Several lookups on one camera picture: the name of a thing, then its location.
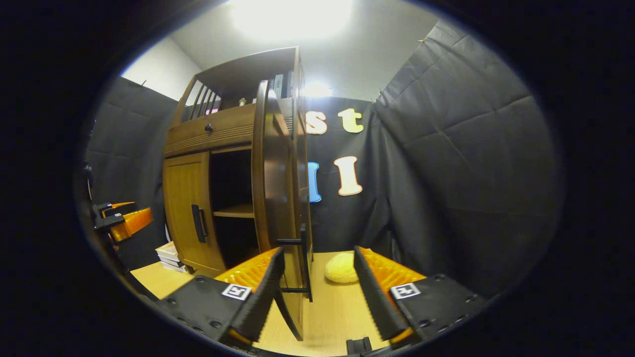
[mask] cabinet drawer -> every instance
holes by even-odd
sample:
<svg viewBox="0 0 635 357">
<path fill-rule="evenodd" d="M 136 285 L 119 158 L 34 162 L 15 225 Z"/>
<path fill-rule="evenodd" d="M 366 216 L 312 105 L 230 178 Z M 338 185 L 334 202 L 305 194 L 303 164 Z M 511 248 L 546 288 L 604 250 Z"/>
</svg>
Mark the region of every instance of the cabinet drawer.
<svg viewBox="0 0 635 357">
<path fill-rule="evenodd" d="M 171 128 L 163 151 L 164 157 L 250 143 L 255 109 L 255 104 L 229 108 Z"/>
</svg>

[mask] book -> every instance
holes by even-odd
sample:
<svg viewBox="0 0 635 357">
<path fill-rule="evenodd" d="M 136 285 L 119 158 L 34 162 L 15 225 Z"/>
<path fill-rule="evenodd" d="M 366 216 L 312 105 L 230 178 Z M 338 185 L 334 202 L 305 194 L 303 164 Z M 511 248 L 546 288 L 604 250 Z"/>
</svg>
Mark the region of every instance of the book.
<svg viewBox="0 0 635 357">
<path fill-rule="evenodd" d="M 293 97 L 293 71 L 289 71 L 289 73 L 286 75 L 286 97 L 285 98 L 291 98 Z"/>
<path fill-rule="evenodd" d="M 175 267 L 182 267 L 183 266 L 183 263 L 179 262 L 178 260 L 171 260 L 171 259 L 167 259 L 167 258 L 164 258 L 164 257 L 159 257 L 159 260 L 164 262 L 164 263 L 166 263 L 166 264 L 169 264 L 171 266 L 175 266 Z"/>
<path fill-rule="evenodd" d="M 172 269 L 172 270 L 176 270 L 176 271 L 182 271 L 182 272 L 187 272 L 187 268 L 185 266 L 182 267 L 175 267 L 173 265 L 170 265 L 166 262 L 161 262 L 161 265 L 165 268 L 165 269 Z"/>
<path fill-rule="evenodd" d="M 288 75 L 285 73 L 282 76 L 282 89 L 280 91 L 280 98 L 286 98 L 286 86 L 287 86 L 287 82 L 288 82 Z"/>
<path fill-rule="evenodd" d="M 276 93 L 276 98 L 277 99 L 281 99 L 282 98 L 282 80 L 283 80 L 283 75 L 282 74 L 276 74 L 276 78 L 274 80 L 274 92 Z"/>
<path fill-rule="evenodd" d="M 163 257 L 170 260 L 180 262 L 178 258 L 177 248 L 174 246 L 174 242 L 171 241 L 168 244 L 162 245 L 155 249 L 159 258 Z"/>
</svg>

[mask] ceiling light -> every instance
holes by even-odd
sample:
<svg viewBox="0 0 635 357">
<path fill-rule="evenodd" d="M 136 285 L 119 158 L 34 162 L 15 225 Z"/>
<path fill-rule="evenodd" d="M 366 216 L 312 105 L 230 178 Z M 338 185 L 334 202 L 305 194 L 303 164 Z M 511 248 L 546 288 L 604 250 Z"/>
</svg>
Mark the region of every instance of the ceiling light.
<svg viewBox="0 0 635 357">
<path fill-rule="evenodd" d="M 261 39 L 319 38 L 341 30 L 352 0 L 231 0 L 236 27 Z"/>
<path fill-rule="evenodd" d="M 324 83 L 310 83 L 304 86 L 302 95 L 306 97 L 331 97 L 333 88 L 329 88 Z"/>
</svg>

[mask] black handle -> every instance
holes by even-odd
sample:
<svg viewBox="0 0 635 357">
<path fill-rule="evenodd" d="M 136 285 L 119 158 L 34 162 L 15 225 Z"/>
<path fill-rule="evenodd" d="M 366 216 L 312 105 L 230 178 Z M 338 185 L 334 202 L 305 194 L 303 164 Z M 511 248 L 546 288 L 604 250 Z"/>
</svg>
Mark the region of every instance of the black handle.
<svg viewBox="0 0 635 357">
<path fill-rule="evenodd" d="M 198 205 L 192 205 L 192 217 L 194 218 L 194 228 L 196 228 L 196 235 L 198 235 L 199 242 L 205 243 L 205 237 L 207 232 L 203 231 L 205 225 L 205 216 L 202 215 L 203 210 L 198 208 Z"/>
</svg>

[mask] wooden cabinet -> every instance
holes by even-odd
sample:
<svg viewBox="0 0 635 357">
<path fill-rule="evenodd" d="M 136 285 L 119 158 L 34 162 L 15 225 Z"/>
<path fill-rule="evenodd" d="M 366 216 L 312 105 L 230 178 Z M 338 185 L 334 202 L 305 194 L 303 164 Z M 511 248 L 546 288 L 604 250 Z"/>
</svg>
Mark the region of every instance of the wooden cabinet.
<svg viewBox="0 0 635 357">
<path fill-rule="evenodd" d="M 289 71 L 292 95 L 277 98 L 268 79 Z M 168 229 L 191 269 L 215 276 L 284 246 L 281 288 L 299 335 L 312 261 L 303 87 L 298 48 L 195 75 L 168 132 L 163 168 Z M 238 106 L 240 98 L 256 102 Z M 206 114 L 212 107 L 220 110 Z"/>
</svg>

